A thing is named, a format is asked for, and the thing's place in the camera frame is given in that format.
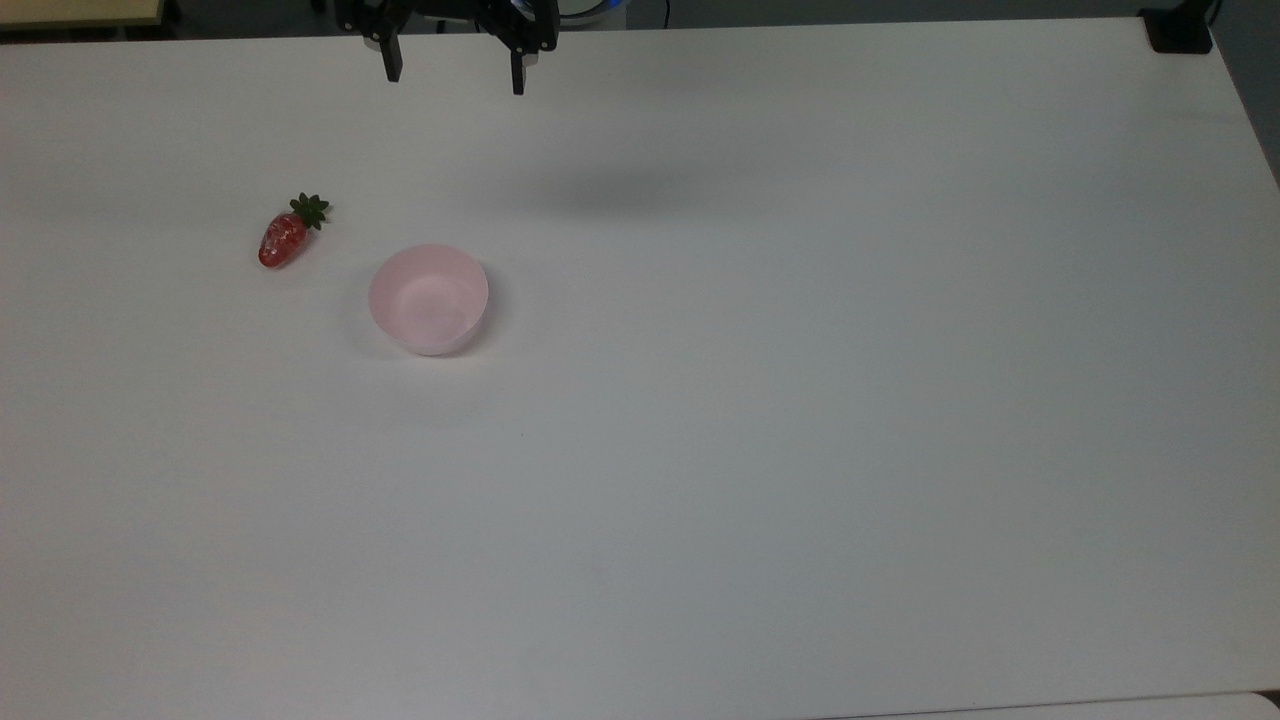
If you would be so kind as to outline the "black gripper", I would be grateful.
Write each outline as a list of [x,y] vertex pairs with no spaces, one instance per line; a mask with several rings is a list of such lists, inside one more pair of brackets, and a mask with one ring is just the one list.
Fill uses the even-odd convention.
[[399,36],[412,15],[479,26],[508,50],[512,91],[524,96],[531,53],[553,51],[561,33],[557,1],[337,1],[335,24],[379,46],[387,78],[401,81]]

